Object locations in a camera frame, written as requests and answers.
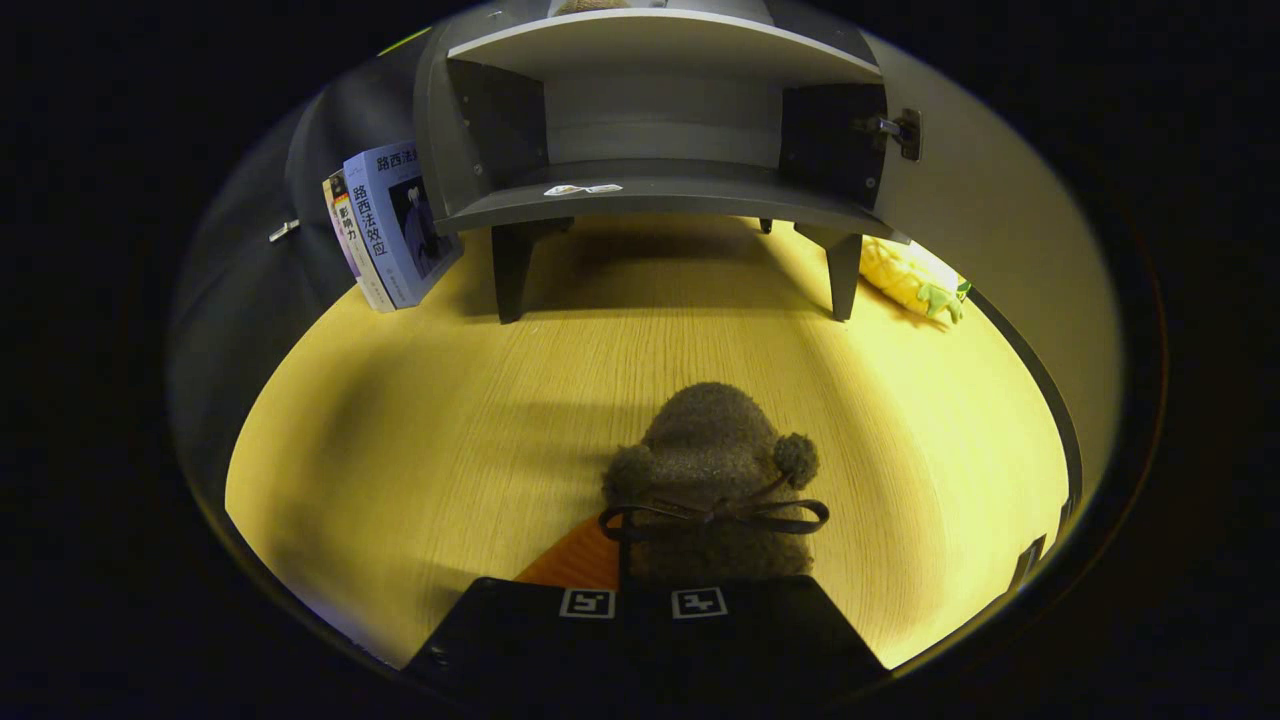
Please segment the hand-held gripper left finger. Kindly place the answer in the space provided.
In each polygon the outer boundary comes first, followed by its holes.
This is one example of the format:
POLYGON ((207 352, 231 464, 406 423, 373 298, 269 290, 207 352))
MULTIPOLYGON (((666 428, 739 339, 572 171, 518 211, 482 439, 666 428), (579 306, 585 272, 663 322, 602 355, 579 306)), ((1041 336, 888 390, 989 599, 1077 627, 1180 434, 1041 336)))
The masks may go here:
POLYGON ((630 550, 589 516, 515 577, 475 579, 404 676, 461 703, 586 703, 616 692, 630 550))

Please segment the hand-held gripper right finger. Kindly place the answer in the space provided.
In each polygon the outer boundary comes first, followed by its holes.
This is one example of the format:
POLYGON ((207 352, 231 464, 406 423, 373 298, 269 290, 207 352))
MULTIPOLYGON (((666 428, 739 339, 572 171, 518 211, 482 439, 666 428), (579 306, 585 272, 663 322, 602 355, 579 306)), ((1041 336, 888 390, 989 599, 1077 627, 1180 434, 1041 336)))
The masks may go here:
POLYGON ((645 673, 687 706, 822 706, 890 675, 808 575, 648 587, 645 673))

